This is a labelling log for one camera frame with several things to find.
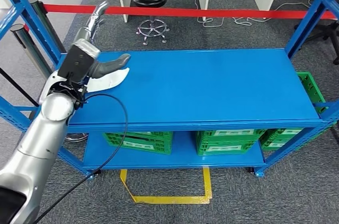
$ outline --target stanchion post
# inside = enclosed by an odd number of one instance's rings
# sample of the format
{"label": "stanchion post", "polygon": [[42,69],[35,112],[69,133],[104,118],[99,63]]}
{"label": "stanchion post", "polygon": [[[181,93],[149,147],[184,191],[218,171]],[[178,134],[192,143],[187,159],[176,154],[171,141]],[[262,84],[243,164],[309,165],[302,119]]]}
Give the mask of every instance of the stanchion post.
{"label": "stanchion post", "polygon": [[44,7],[44,3],[39,0],[29,0],[32,7],[35,11],[38,17],[46,27],[48,33],[55,41],[60,53],[66,53],[65,47],[60,40],[57,32],[53,28],[51,21],[47,16],[47,11]]}
{"label": "stanchion post", "polygon": [[42,54],[34,43],[29,32],[23,24],[14,24],[10,29],[15,38],[25,50],[26,54],[37,68],[45,79],[48,79],[52,70],[45,60]]}

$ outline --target black stool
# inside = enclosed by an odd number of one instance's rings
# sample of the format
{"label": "black stool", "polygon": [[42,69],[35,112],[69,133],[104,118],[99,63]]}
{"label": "black stool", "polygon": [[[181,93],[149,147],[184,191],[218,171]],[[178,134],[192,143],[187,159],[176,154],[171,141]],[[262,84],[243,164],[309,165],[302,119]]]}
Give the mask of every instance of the black stool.
{"label": "black stool", "polygon": [[[164,6],[167,0],[133,0],[137,7],[150,7],[160,8]],[[147,37],[162,37],[162,43],[166,43],[164,33],[169,29],[166,23],[159,19],[154,19],[154,16],[150,16],[149,20],[142,21],[137,29],[137,34],[142,34],[144,36],[143,45],[146,46]]]}

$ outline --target shelf top tier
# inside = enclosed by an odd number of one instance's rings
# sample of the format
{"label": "shelf top tier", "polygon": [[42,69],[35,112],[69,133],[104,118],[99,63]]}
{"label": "shelf top tier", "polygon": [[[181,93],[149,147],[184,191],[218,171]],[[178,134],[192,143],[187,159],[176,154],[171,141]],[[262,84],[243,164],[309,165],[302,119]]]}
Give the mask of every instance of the shelf top tier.
{"label": "shelf top tier", "polygon": [[[99,60],[122,53],[103,52]],[[322,121],[284,49],[128,53],[127,77],[102,93],[126,106],[129,131],[312,127]],[[97,96],[78,110],[70,127],[122,131],[124,121],[116,100]]]}

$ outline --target floor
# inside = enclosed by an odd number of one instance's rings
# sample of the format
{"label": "floor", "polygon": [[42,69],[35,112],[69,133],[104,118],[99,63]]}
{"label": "floor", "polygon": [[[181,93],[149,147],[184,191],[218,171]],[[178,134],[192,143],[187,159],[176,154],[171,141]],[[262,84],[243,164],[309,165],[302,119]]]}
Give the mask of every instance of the floor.
{"label": "floor", "polygon": [[[46,3],[98,4],[103,0],[42,0]],[[118,5],[119,0],[107,0]],[[273,8],[282,3],[307,3],[307,0],[275,0]],[[168,7],[195,8],[193,0],[168,0]],[[210,0],[210,8],[255,8],[253,0]],[[285,9],[304,9],[286,5]],[[76,31],[87,21],[85,15],[49,15],[57,32],[69,47]],[[254,22],[252,26],[236,25],[225,19],[220,28],[203,28],[195,19],[164,17],[171,30],[168,42],[149,41],[144,47],[134,33],[142,17],[105,16],[95,45],[101,50],[214,49],[283,47],[298,20]],[[43,82],[19,45],[7,35],[8,55],[2,66],[34,97]],[[326,100],[339,97],[339,67],[332,65],[334,51],[328,41],[305,44],[293,60],[297,71],[310,71]],[[21,97],[2,82],[2,96],[11,96],[24,104]],[[1,121],[0,166],[17,144],[20,133]],[[88,181],[48,214],[41,223],[338,223],[339,222],[339,129],[334,126],[318,139],[291,154],[256,178],[242,168],[211,169],[213,198],[207,205],[144,205],[132,202],[119,177],[119,171],[106,171]],[[84,143],[66,144],[81,157]],[[42,208],[76,184],[81,175],[57,160],[50,175]],[[201,169],[131,170],[127,183],[137,195],[202,195]]]}

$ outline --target green crate label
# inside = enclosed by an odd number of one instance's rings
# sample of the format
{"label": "green crate label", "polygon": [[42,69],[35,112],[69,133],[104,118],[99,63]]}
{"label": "green crate label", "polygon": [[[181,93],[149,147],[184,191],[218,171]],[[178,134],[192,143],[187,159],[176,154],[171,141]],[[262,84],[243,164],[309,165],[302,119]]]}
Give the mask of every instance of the green crate label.
{"label": "green crate label", "polygon": [[285,143],[270,143],[267,147],[282,147]]}
{"label": "green crate label", "polygon": [[207,151],[236,151],[241,150],[242,146],[210,146]]}
{"label": "green crate label", "polygon": [[154,147],[152,145],[143,145],[143,144],[137,144],[137,143],[133,143],[133,142],[128,142],[128,141],[124,141],[124,146],[154,150]]}
{"label": "green crate label", "polygon": [[298,134],[300,131],[301,130],[288,130],[288,129],[286,129],[286,130],[285,130],[282,134],[285,134],[285,135]]}
{"label": "green crate label", "polygon": [[253,135],[254,130],[217,130],[214,136]]}

